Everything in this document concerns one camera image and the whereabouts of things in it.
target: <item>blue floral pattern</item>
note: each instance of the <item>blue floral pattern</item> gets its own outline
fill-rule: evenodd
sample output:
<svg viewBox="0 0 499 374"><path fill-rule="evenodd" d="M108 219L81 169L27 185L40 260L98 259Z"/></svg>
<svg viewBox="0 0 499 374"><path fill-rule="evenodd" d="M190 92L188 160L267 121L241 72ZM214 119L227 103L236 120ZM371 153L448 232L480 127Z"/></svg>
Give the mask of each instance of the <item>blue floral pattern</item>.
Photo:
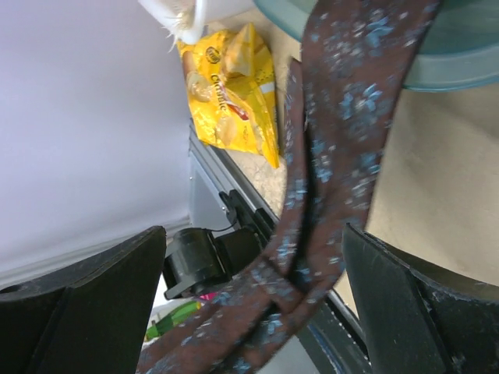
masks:
<svg viewBox="0 0 499 374"><path fill-rule="evenodd" d="M303 38L303 68L292 62L288 78L284 218L259 263L177 328L175 344L162 338L171 354L148 374L254 372L311 317L345 269L342 228L366 223L399 87L439 3L318 1ZM141 364L151 360L141 355Z"/></svg>

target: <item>chips bag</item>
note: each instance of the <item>chips bag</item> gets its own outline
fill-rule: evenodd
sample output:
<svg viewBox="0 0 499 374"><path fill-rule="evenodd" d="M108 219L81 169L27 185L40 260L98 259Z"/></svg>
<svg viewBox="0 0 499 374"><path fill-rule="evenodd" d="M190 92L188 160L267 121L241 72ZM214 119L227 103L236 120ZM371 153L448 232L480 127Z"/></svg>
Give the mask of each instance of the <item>chips bag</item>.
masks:
<svg viewBox="0 0 499 374"><path fill-rule="evenodd" d="M195 45L179 42L198 138L218 148L265 156L279 166L274 66L252 23Z"/></svg>

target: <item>beige surface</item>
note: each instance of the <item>beige surface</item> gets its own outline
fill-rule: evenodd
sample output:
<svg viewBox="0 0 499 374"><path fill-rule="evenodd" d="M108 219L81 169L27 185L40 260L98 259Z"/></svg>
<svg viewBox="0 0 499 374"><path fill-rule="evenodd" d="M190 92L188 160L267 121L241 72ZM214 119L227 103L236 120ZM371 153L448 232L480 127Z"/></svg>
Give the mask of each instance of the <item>beige surface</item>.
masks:
<svg viewBox="0 0 499 374"><path fill-rule="evenodd" d="M290 55L299 45L258 11L218 27L252 20L268 42L278 97ZM403 91L368 231L458 273L499 285L499 84L451 93ZM285 168L262 157L230 153L279 213ZM353 305L348 281L336 288Z"/></svg>

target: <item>brown patterned necktie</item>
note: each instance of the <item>brown patterned necktie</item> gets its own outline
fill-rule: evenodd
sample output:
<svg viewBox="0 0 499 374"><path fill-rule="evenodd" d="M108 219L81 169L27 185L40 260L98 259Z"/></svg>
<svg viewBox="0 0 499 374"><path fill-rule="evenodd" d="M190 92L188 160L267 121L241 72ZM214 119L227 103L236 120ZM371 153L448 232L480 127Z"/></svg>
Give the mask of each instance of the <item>brown patterned necktie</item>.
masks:
<svg viewBox="0 0 499 374"><path fill-rule="evenodd" d="M186 323L146 348L139 374L254 372L314 314L363 228L395 104L440 0L319 0L291 61L285 205L264 252Z"/></svg>

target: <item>teal plastic bowl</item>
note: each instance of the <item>teal plastic bowl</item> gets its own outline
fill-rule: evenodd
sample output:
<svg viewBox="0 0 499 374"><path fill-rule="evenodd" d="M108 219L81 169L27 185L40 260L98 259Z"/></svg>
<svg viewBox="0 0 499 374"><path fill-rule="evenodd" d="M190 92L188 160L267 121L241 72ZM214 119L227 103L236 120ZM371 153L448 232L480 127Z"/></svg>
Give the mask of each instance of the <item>teal plastic bowl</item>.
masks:
<svg viewBox="0 0 499 374"><path fill-rule="evenodd" d="M300 41L317 0L254 0ZM461 90L499 82L499 0L446 0L405 80L419 91Z"/></svg>

